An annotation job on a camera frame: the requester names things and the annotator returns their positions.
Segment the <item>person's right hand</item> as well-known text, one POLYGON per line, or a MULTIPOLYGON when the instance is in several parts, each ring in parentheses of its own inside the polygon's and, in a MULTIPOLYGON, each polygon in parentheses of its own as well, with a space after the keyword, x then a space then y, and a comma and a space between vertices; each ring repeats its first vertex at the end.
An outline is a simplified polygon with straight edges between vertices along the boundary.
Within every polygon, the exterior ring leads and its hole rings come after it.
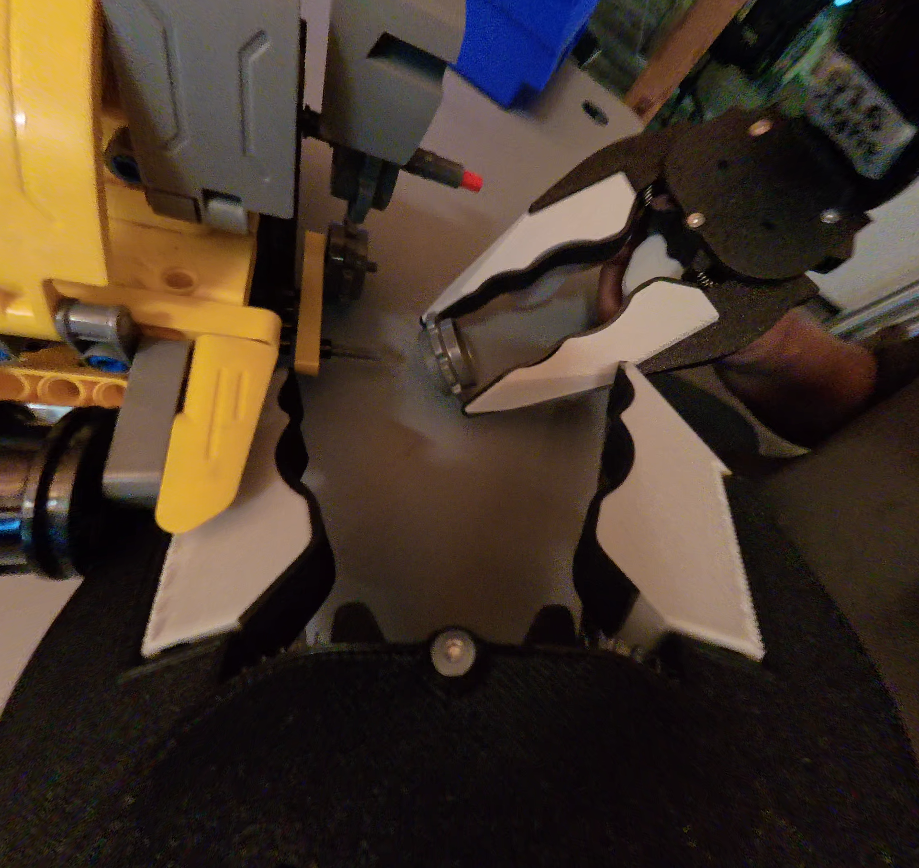
POLYGON ((804 309, 787 312, 714 368, 759 422, 805 448, 821 444, 864 410, 879 380, 870 351, 836 338, 804 309))

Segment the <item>blue plastic bin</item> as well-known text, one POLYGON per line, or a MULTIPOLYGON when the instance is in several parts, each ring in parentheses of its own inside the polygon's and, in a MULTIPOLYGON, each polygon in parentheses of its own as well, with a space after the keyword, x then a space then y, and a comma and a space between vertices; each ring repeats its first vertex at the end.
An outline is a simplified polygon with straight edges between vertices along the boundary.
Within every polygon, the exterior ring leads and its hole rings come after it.
POLYGON ((455 71, 502 108, 541 94, 599 0, 466 0, 455 71))

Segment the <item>yellow brick beam with pins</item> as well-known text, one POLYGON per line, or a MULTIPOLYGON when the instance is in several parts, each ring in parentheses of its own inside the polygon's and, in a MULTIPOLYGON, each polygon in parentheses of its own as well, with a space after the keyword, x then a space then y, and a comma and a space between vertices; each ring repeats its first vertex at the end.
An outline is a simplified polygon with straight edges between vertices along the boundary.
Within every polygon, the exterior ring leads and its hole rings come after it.
POLYGON ((300 376, 315 377, 327 359, 376 362, 381 357, 358 345, 336 345, 323 336, 326 307, 348 306, 363 292, 378 265, 370 257, 369 233, 350 221, 332 223, 324 234, 307 231, 291 361, 300 376))

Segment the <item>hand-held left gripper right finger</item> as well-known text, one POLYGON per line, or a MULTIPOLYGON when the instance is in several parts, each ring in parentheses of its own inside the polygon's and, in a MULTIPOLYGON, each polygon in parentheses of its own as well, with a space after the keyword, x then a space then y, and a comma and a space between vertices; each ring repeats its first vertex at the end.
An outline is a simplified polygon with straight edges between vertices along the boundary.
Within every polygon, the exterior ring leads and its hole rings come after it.
POLYGON ((729 470, 637 368, 609 392, 597 493, 572 565, 591 637, 650 652, 671 635, 760 662, 729 470))

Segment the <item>person's brown clothing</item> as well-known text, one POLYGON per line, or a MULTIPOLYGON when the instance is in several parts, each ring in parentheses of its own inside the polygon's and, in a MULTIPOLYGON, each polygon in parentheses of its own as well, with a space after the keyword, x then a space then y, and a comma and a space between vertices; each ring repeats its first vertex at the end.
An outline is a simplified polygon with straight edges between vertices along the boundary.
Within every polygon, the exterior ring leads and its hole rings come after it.
POLYGON ((764 491, 877 666, 917 747, 917 383, 775 472, 764 491))

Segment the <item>yellow toy brick vehicle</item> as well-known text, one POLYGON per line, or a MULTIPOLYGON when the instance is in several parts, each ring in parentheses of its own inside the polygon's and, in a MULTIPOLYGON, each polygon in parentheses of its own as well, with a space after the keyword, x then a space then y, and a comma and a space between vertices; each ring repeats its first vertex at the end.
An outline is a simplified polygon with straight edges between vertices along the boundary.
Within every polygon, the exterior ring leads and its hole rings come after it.
POLYGON ((86 574, 111 506, 233 502, 303 236, 424 150, 466 0, 2 0, 2 574, 86 574))

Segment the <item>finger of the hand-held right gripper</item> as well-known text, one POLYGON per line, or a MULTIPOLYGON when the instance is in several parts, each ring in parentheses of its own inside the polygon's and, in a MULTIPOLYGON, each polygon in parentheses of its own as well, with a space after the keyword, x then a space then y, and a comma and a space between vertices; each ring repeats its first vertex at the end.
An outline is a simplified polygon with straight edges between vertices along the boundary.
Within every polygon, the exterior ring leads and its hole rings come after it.
POLYGON ((613 240, 626 230, 636 201, 626 173, 616 172, 536 212, 526 212, 444 288, 422 313, 421 322, 475 311, 476 297, 492 300, 503 283, 527 287, 527 274, 549 257, 613 240))
POLYGON ((698 288, 657 277, 607 319, 595 301, 601 266, 620 236, 563 241, 557 233, 505 232, 459 280, 459 403, 464 415, 512 412, 610 386, 718 312, 698 288))

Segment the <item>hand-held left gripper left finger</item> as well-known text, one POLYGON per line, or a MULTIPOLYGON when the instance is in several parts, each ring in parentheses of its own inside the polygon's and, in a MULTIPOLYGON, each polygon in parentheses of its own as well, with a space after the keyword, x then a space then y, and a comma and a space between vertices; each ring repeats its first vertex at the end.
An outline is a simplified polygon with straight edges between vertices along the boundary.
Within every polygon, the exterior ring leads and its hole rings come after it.
POLYGON ((336 564, 315 496, 292 371, 269 384, 231 505, 172 537, 142 642, 147 662, 230 639, 245 665, 293 643, 327 599, 336 564))

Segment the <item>wooden beam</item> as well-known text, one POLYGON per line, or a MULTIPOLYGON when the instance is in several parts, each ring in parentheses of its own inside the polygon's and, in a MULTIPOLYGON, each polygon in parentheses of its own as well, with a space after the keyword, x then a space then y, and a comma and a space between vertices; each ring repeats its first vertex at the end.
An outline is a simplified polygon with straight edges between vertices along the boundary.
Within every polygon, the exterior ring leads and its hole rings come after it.
POLYGON ((692 0, 669 24, 623 101, 647 126, 749 0, 692 0))

